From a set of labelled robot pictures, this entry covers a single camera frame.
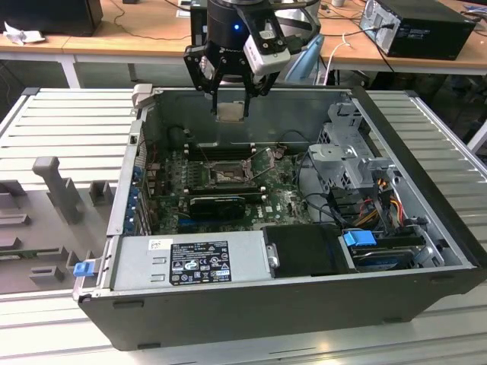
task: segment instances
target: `blue tab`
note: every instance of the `blue tab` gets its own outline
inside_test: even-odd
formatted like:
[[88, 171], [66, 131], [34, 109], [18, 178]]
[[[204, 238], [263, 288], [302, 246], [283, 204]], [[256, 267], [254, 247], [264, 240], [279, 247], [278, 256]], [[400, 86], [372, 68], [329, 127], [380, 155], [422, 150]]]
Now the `blue tab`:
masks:
[[80, 276], [94, 276], [94, 262], [78, 262], [73, 270], [76, 278]]
[[377, 241], [369, 230], [350, 230], [343, 235], [348, 247], [350, 246], [376, 246]]

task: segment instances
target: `power supply label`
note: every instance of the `power supply label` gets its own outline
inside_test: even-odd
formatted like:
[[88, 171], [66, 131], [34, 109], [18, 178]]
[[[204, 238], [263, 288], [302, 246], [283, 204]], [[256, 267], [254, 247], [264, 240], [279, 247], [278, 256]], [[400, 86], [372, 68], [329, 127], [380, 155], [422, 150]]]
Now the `power supply label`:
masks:
[[170, 247], [172, 285], [231, 281], [228, 241], [174, 243]]

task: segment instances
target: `motherboard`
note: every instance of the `motherboard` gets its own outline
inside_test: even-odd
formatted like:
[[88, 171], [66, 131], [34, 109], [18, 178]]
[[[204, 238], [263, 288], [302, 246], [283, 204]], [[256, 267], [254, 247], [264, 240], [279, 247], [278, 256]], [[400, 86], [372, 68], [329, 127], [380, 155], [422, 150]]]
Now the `motherboard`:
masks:
[[276, 146], [169, 152], [148, 170], [153, 234], [311, 223], [295, 184], [298, 158]]

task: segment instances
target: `white cable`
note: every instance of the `white cable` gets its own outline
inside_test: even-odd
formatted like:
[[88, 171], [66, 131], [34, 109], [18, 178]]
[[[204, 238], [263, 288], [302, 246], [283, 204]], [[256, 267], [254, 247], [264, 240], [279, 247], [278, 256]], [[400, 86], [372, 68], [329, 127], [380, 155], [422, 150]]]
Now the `white cable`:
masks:
[[[367, 32], [368, 30], [376, 30], [377, 28], [376, 27], [370, 27], [370, 28], [367, 28], [367, 29], [363, 29], [362, 32], [360, 33], [364, 33], [364, 32]], [[325, 81], [323, 82], [323, 86], [326, 86], [326, 84], [328, 83], [328, 76], [329, 76], [329, 67], [331, 66], [332, 64], [332, 59], [333, 59], [333, 55], [335, 54], [336, 50], [338, 48], [340, 48], [341, 46], [348, 46], [348, 47], [352, 47], [352, 45], [346, 41], [345, 39], [345, 36], [347, 35], [348, 33], [347, 32], [344, 32], [342, 34], [342, 42], [338, 45], [336, 45], [336, 47], [333, 49], [333, 51], [331, 52], [331, 54], [329, 55], [329, 59], [328, 59], [328, 66], [326, 67], [326, 70], [325, 70]]]

